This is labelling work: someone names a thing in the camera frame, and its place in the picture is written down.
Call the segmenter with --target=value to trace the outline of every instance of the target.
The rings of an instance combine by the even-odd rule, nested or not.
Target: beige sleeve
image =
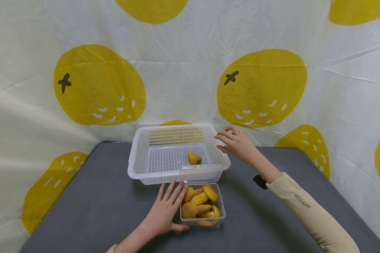
[[[106,253],[114,253],[114,248],[116,247],[116,245],[113,245],[109,250],[107,250]]]
[[[289,175],[282,173],[266,185],[293,211],[324,253],[360,252],[345,229]]]

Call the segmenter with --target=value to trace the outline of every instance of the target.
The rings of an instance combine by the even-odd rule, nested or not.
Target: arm
[[[107,253],[135,253],[158,235],[171,230],[185,231],[189,229],[186,225],[172,222],[187,191],[187,186],[183,187],[184,182],[180,182],[172,193],[175,182],[172,180],[164,196],[164,184],[161,185],[158,197],[144,221],[120,244],[112,246]]]
[[[229,126],[216,136],[218,146],[250,163],[267,181],[267,187],[292,210],[324,253],[356,253],[359,249],[340,224],[286,173],[281,173],[236,127]]]

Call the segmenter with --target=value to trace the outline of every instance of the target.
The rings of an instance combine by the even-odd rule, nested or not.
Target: fabric backdrop
[[[1,0],[0,253],[165,122],[304,150],[380,238],[380,0]]]

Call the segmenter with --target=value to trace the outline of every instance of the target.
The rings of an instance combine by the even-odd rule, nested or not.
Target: white fabric
[[[131,142],[137,128],[171,120],[222,130],[223,72],[271,48],[304,61],[304,92],[280,123],[243,131],[257,146],[275,146],[298,126],[314,126],[331,182],[380,238],[380,18],[342,26],[329,21],[329,8],[330,1],[188,0],[170,21],[147,24],[114,0],[0,1],[0,252],[17,252],[28,238],[24,198],[57,157],[89,154],[105,140]],[[138,120],[82,125],[64,112],[54,69],[86,44],[110,48],[139,73],[146,107]]]

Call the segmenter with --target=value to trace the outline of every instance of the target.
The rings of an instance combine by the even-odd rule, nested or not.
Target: black cross mark
[[[62,94],[65,93],[66,86],[72,86],[72,83],[68,81],[69,77],[69,73],[66,73],[63,79],[58,81],[58,83],[62,85]]]
[[[227,85],[230,81],[234,83],[236,81],[235,75],[237,75],[239,73],[240,72],[237,70],[237,71],[233,72],[232,74],[225,75],[225,77],[227,78],[227,80],[225,81],[224,85]]]

